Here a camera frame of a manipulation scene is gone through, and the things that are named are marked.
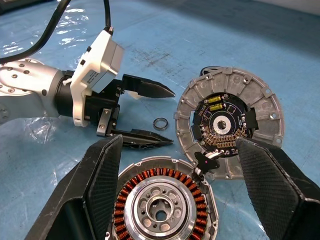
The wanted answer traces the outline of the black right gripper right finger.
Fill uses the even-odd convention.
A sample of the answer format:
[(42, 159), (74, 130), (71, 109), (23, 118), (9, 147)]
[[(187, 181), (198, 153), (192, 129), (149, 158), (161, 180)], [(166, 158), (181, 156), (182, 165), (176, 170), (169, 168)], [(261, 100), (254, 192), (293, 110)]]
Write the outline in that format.
[(271, 240), (320, 238), (320, 188), (279, 147), (239, 137), (248, 196)]

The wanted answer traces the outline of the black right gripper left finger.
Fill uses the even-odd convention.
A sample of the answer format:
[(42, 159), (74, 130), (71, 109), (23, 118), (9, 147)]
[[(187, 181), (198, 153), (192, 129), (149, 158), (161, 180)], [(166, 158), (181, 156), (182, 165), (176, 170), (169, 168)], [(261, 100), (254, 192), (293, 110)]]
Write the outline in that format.
[(105, 239), (116, 200), (122, 148), (121, 135), (92, 144), (57, 184), (25, 239)]

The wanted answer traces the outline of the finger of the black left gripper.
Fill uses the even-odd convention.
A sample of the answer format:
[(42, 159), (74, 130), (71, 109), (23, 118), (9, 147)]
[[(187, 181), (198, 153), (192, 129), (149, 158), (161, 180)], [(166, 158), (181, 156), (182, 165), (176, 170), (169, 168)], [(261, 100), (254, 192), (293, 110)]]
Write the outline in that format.
[(114, 135), (122, 135), (123, 146), (131, 149), (147, 150), (173, 144), (173, 140), (148, 130), (132, 129), (131, 131), (113, 129)]
[(124, 90), (135, 92), (142, 97), (153, 99), (175, 97), (175, 93), (166, 85), (148, 78), (124, 74), (122, 82)]

